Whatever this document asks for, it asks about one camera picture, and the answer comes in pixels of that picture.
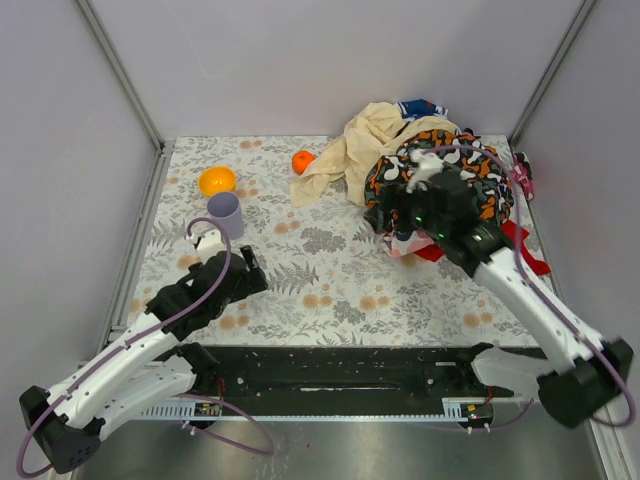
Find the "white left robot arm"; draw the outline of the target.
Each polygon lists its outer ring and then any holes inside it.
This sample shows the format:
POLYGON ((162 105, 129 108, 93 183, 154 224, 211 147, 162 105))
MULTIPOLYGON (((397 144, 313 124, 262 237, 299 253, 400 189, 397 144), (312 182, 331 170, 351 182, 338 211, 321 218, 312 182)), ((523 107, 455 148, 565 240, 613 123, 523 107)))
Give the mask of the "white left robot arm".
POLYGON ((67 379, 19 398, 28 435, 59 474, 75 470, 112 433, 170 397, 223 395, 219 362, 187 337, 226 307, 267 290, 250 246, 220 251, 161 288, 134 323, 67 379))

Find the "red cloth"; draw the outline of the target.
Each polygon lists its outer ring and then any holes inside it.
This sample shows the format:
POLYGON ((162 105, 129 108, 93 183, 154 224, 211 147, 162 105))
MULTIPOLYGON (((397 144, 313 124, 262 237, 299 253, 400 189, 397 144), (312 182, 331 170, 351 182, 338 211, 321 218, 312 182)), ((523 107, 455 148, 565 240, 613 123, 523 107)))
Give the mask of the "red cloth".
MULTIPOLYGON (((527 249, 525 245, 525 240, 529 236, 530 232, 526 230, 524 227, 518 227, 515 222, 512 220, 506 221, 502 227, 502 231, 509 237, 511 241, 516 240, 516 234, 520 233, 520 242, 518 244, 520 248, 520 253, 522 255, 523 260, 526 264, 531 268, 531 270, 538 276, 544 276, 551 273, 550 266, 544 260, 536 259, 530 251, 527 249)), ((421 250, 418 250, 414 253, 418 257, 430 261, 437 262, 440 258, 444 256, 444 251, 433 244, 428 247, 425 247, 421 250)))

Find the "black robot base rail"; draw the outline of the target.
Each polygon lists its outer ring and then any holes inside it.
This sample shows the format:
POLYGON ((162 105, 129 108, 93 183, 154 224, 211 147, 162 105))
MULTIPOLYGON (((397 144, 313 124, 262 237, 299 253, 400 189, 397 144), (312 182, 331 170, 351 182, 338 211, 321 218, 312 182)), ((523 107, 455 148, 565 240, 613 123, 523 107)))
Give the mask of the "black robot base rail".
POLYGON ((532 406, 528 395, 483 385, 472 373, 478 346, 209 346, 213 363, 192 391, 268 420, 492 420, 532 406))

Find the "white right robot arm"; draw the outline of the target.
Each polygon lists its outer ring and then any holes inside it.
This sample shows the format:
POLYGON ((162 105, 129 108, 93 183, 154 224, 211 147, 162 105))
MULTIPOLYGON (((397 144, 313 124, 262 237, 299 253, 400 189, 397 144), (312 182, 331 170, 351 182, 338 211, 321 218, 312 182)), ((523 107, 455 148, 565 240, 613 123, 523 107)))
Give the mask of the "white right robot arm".
POLYGON ((634 359, 623 339, 606 339, 580 320, 530 273, 513 242, 474 209, 473 191, 453 171, 429 179, 384 175, 374 183, 364 218, 377 233, 412 228, 431 237, 445 256, 495 295, 544 353, 536 359, 488 345, 477 346, 471 368, 477 380, 541 402, 567 428, 594 418, 618 396, 636 406, 626 385, 634 359))

